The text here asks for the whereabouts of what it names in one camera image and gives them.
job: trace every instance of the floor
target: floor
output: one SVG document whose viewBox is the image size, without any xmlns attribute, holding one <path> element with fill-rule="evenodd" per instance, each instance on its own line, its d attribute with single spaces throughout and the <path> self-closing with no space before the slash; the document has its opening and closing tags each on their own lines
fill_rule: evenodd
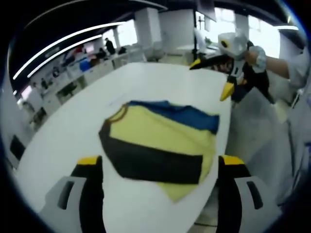
<svg viewBox="0 0 311 233">
<path fill-rule="evenodd" d="M 167 63 L 167 64 L 179 64 L 188 66 L 186 60 L 182 56 L 169 56 L 166 55 L 162 58 L 160 63 Z M 274 105 L 271 105 L 271 108 L 266 110 L 258 110 L 258 108 L 253 109 L 254 116 L 262 113 L 262 111 L 269 111 L 272 116 L 270 118 L 274 118 L 276 122 L 282 123 L 287 118 L 287 112 L 289 110 L 289 106 L 282 100 L 278 100 Z M 230 125 L 230 133 L 228 137 L 228 145 L 227 145 L 227 154 L 240 154 L 242 158 L 247 160 L 255 150 L 257 150 L 263 143 L 265 143 L 267 139 L 267 131 L 269 129 L 269 122 L 274 122 L 269 117 L 265 116 L 262 118 L 263 120 L 260 121 L 257 128 L 256 138 L 249 138 L 249 130 L 244 130 L 243 127 L 246 125 L 246 121 L 244 122 L 241 120 L 240 115 L 243 114 L 243 108 L 240 106 L 233 106 L 232 109 L 232 117 Z M 212 193 L 211 197 L 209 198 L 207 204 L 203 208 L 200 216 L 196 220 L 195 224 L 189 229 L 188 233 L 215 233 L 217 230 L 217 192 Z"/>
</svg>

